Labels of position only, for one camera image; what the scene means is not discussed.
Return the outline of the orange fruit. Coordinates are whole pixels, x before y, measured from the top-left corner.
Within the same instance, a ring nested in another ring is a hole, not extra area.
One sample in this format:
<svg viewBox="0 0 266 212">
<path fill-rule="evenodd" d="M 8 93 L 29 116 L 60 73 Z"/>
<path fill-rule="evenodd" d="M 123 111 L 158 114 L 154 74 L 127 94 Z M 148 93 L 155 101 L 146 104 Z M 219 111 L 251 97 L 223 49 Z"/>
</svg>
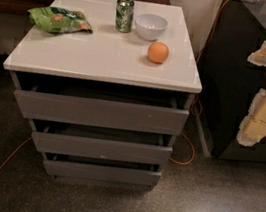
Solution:
<svg viewBox="0 0 266 212">
<path fill-rule="evenodd" d="M 147 58 L 153 63 L 161 64 L 169 56 L 169 48 L 164 43 L 153 42 L 147 50 Z"/>
</svg>

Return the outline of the green soda can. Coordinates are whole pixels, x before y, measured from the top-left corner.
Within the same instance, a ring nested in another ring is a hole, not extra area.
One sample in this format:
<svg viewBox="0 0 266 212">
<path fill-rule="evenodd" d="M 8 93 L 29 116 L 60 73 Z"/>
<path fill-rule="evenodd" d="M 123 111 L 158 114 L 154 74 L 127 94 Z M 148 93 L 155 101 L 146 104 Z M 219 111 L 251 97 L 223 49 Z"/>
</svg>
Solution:
<svg viewBox="0 0 266 212">
<path fill-rule="evenodd" d="M 118 32 L 128 33 L 132 29 L 134 0 L 117 0 L 115 27 Z"/>
</svg>

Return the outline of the grey drawer cabinet white top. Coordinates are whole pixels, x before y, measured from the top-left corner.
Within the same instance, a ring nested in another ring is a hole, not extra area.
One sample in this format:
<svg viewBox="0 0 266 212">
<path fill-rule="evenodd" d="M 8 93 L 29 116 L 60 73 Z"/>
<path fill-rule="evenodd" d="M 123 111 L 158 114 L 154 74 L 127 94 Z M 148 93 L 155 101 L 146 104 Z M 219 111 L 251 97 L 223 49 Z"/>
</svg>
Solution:
<svg viewBox="0 0 266 212">
<path fill-rule="evenodd" d="M 55 7 L 81 11 L 93 32 L 51 35 L 32 28 L 4 62 L 15 91 L 34 91 L 94 97 L 130 103 L 171 106 L 189 112 L 202 90 L 182 9 L 136 2 L 135 13 L 166 18 L 161 38 L 170 49 L 163 64 L 147 59 L 149 43 L 135 31 L 120 33 L 115 27 L 116 0 L 55 0 Z M 135 189 L 142 185 L 52 176 L 57 181 L 105 184 Z"/>
</svg>

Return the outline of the green snack bag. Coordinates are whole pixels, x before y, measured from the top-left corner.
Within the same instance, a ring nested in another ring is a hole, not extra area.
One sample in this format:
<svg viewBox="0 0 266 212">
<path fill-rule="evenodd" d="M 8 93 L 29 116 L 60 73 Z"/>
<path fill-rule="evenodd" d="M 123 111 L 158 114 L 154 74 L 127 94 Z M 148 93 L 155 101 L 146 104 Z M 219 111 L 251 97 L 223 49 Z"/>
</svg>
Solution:
<svg viewBox="0 0 266 212">
<path fill-rule="evenodd" d="M 31 23 L 47 33 L 93 32 L 92 26 L 80 11 L 50 6 L 29 9 L 27 12 Z"/>
</svg>

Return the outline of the grey top drawer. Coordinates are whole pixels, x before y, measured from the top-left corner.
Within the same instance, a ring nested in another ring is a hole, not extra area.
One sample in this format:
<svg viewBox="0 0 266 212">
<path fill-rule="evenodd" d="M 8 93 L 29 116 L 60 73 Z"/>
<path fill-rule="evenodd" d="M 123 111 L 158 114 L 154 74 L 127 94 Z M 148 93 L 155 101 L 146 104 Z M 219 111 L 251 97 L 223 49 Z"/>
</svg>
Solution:
<svg viewBox="0 0 266 212">
<path fill-rule="evenodd" d="M 178 135 L 189 112 L 171 106 L 130 103 L 94 97 L 17 90 L 18 106 L 26 119 Z"/>
</svg>

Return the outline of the white bowl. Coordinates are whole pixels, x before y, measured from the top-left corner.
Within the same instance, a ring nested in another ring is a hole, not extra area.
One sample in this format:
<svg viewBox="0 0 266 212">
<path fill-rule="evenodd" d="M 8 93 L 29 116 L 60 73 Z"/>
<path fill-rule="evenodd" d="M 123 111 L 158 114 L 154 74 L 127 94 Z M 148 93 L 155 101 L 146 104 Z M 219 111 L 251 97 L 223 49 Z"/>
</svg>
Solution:
<svg viewBox="0 0 266 212">
<path fill-rule="evenodd" d="M 134 21 L 137 34 L 147 41 L 155 41 L 168 27 L 166 19 L 156 14 L 140 14 Z"/>
</svg>

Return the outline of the black bin cabinet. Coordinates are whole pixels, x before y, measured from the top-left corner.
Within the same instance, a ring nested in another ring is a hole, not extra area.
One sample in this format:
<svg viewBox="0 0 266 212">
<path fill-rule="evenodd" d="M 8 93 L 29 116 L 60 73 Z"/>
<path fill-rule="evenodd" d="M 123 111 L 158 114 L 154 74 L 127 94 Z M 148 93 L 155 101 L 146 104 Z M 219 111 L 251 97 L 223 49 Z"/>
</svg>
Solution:
<svg viewBox="0 0 266 212">
<path fill-rule="evenodd" d="M 266 162 L 266 137 L 251 147 L 236 140 L 254 95 L 266 90 L 266 69 L 247 60 L 266 41 L 266 0 L 224 0 L 222 6 L 198 62 L 202 146 L 211 157 Z"/>
</svg>

